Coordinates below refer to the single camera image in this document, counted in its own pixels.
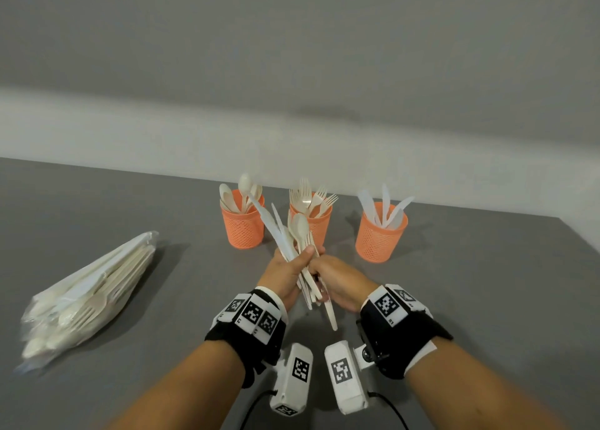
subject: clear plastic bag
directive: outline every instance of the clear plastic bag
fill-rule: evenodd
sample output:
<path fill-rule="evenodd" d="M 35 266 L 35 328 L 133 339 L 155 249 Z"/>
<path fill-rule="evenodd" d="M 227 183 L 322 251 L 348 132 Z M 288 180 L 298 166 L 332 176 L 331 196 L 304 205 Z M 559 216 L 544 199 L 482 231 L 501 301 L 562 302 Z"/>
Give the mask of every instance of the clear plastic bag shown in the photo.
<path fill-rule="evenodd" d="M 36 294 L 21 318 L 19 372 L 44 367 L 112 320 L 152 261 L 158 232 L 141 234 Z"/>

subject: human hand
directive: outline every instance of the human hand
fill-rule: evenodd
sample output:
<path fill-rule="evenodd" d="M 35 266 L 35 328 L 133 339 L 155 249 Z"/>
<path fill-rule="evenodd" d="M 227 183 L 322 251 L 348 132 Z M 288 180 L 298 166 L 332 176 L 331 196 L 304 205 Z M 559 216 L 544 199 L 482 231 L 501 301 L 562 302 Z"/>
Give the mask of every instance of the human hand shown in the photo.
<path fill-rule="evenodd" d="M 322 255 L 323 253 L 325 253 L 325 249 L 319 247 L 319 254 Z M 313 255 L 314 246 L 309 245 L 297 258 L 288 262 L 278 248 L 275 250 L 273 259 L 266 267 L 265 273 L 261 276 L 257 286 L 264 286 L 276 293 L 283 301 L 283 305 L 286 306 L 286 310 L 289 311 L 300 294 L 300 290 L 296 286 L 298 274 L 308 266 Z"/>
<path fill-rule="evenodd" d="M 314 258 L 308 270 L 312 275 L 318 274 L 320 281 L 326 284 L 327 292 L 322 290 L 324 301 L 331 298 L 340 307 L 355 313 L 361 310 L 361 305 L 369 294 L 379 287 L 354 267 L 334 256 Z"/>

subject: gray table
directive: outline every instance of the gray table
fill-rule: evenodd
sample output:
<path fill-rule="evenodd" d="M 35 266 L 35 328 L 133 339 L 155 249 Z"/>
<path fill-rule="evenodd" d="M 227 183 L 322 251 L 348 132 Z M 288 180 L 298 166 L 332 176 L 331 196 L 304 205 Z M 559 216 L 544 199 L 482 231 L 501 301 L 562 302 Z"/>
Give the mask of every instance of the gray table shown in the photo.
<path fill-rule="evenodd" d="M 251 289 L 275 246 L 232 248 L 218 183 L 0 159 L 0 427 L 98 428 L 184 358 L 236 292 Z M 266 188 L 285 213 L 287 192 Z M 574 428 L 600 422 L 600 255 L 555 218 L 413 204 L 393 257 L 369 264 L 354 250 L 358 200 L 334 207 L 325 245 L 373 279 L 401 283 L 431 308 L 458 343 L 549 405 Z M 140 232 L 161 233 L 139 289 L 116 320 L 43 374 L 18 376 L 19 318 L 36 292 Z M 293 419 L 261 403 L 248 428 L 398 428 L 392 411 L 343 416 L 322 356 L 358 343 L 355 317 L 298 302 L 287 343 L 315 356 L 308 409 Z M 411 429 L 431 424 L 405 383 L 376 375 Z M 240 394 L 223 428 L 273 386 L 262 375 Z"/>

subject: utensil holder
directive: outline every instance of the utensil holder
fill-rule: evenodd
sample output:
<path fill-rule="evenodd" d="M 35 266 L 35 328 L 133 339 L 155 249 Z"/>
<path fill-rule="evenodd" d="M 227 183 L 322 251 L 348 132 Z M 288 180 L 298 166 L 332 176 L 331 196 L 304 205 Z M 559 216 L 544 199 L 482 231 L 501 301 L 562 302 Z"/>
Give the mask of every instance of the utensil holder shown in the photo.
<path fill-rule="evenodd" d="M 232 193 L 237 207 L 241 207 L 242 195 L 239 190 L 233 190 Z M 264 196 L 260 197 L 259 203 L 261 206 L 265 206 Z M 251 207 L 244 214 L 232 213 L 221 207 L 227 240 L 239 250 L 247 250 L 260 245 L 265 235 L 265 224 L 260 219 L 260 213 L 251 202 L 249 204 Z"/>
<path fill-rule="evenodd" d="M 392 212 L 394 207 L 394 205 L 390 204 L 387 215 Z M 376 202 L 375 210 L 377 211 L 377 216 L 381 219 L 383 203 Z M 402 233 L 408 224 L 409 219 L 404 214 L 404 218 L 398 229 L 380 228 L 371 223 L 363 212 L 361 226 L 358 229 L 358 236 L 356 237 L 356 253 L 365 261 L 375 263 L 387 261 L 392 256 L 392 252 L 394 252 L 394 248 L 396 248 L 398 240 L 402 237 Z"/>
<path fill-rule="evenodd" d="M 331 218 L 331 213 L 333 212 L 334 207 L 331 206 L 327 209 L 327 212 L 323 214 L 320 218 L 308 218 L 308 227 L 312 232 L 312 237 L 314 238 L 314 243 L 322 247 L 325 242 L 325 236 L 327 235 L 327 228 L 329 226 L 329 219 Z M 290 204 L 290 210 L 292 211 L 292 215 L 298 213 L 298 211 L 294 208 L 292 204 Z"/>

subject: cable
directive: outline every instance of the cable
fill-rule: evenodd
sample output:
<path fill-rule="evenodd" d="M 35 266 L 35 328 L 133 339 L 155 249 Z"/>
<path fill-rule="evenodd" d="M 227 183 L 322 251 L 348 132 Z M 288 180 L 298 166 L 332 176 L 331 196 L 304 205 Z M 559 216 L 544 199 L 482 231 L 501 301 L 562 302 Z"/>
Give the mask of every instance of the cable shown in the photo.
<path fill-rule="evenodd" d="M 406 425 L 406 422 L 404 421 L 404 419 L 402 418 L 401 414 L 396 409 L 396 407 L 392 404 L 391 401 L 389 401 L 386 397 L 384 397 L 383 395 L 381 395 L 379 392 L 368 392 L 367 395 L 370 396 L 370 397 L 380 398 L 381 400 L 383 400 L 384 402 L 386 402 L 388 404 L 388 406 L 394 410 L 394 412 L 396 413 L 396 416 L 398 416 L 398 418 L 402 422 L 402 425 L 404 425 L 404 428 L 406 430 L 409 430 L 408 426 Z"/>
<path fill-rule="evenodd" d="M 246 426 L 246 422 L 248 422 L 248 418 L 250 417 L 250 413 L 252 412 L 252 410 L 254 409 L 256 404 L 259 402 L 259 400 L 262 397 L 266 397 L 269 395 L 277 395 L 277 391 L 276 390 L 265 390 L 264 392 L 259 393 L 259 396 L 254 399 L 254 401 L 250 405 L 250 408 L 248 408 L 248 412 L 246 412 L 246 416 L 244 417 L 244 420 L 242 421 L 242 425 L 239 427 L 239 430 L 244 430 L 244 427 Z"/>

